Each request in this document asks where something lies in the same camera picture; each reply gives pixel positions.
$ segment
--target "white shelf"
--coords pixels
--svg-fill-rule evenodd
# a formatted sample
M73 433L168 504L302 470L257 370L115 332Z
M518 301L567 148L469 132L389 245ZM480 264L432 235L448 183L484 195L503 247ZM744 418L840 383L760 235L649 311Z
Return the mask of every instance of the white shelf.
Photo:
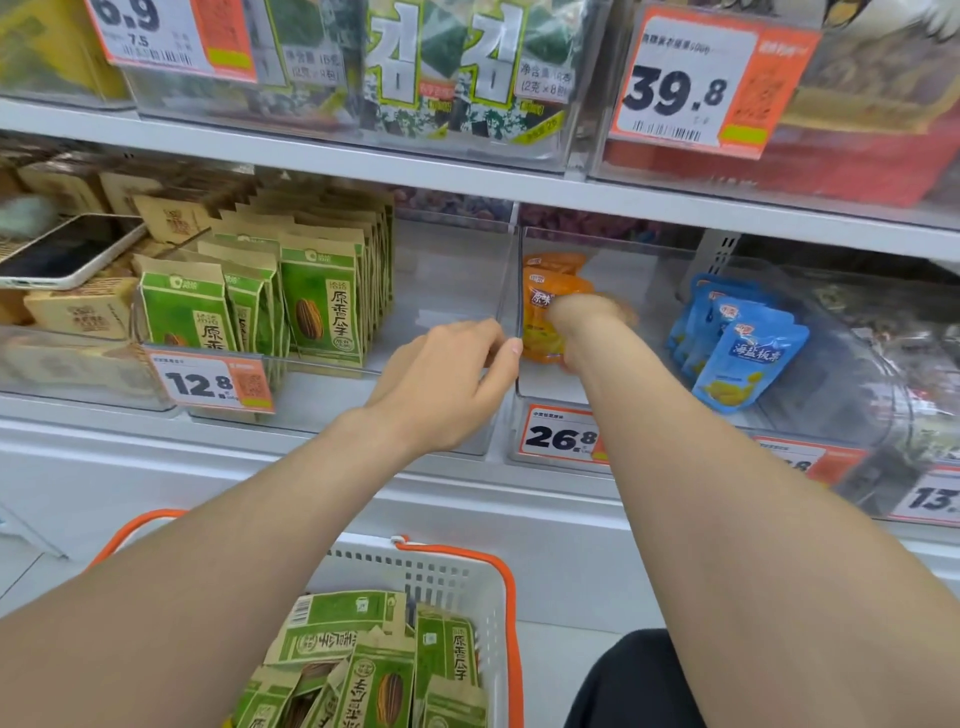
M703 228L773 235L860 250L960 261L960 231L943 215L883 210L897 222L871 219L878 208L823 201L829 211L793 199L755 194L751 202L682 190L583 182L461 161L265 135L199 124L0 99L0 129L40 133L194 157L494 196L540 205L607 212Z

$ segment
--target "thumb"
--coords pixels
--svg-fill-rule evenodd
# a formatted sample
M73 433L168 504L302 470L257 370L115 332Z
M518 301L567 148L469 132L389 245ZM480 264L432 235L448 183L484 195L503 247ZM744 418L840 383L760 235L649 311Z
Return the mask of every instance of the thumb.
M493 364L480 380L474 401L485 413L485 419L496 412L507 390L513 386L520 372L520 355L523 353L523 341L507 339L493 358Z

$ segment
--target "hand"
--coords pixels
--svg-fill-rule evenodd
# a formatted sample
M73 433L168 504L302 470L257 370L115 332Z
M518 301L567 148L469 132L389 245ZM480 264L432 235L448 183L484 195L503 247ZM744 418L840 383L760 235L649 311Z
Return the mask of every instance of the hand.
M558 296L547 308L546 318L564 338L564 366L577 374L581 335L604 321L636 325L636 314L625 303L608 296L573 293Z
M496 413L522 353L493 319L431 328L390 357L366 406L396 420L413 457L453 449Z

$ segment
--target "white plastic basket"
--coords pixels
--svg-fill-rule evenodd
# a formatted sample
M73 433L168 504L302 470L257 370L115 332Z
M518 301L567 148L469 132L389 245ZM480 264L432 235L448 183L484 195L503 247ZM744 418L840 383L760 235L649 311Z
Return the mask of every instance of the white plastic basket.
M107 559L183 511L146 513L123 528L93 560ZM343 533L310 577L310 593L353 589L404 591L416 602L468 617L476 627L478 667L489 696L490 728L523 728L523 677L516 642L516 588L495 556L453 546L412 544L406 537Z

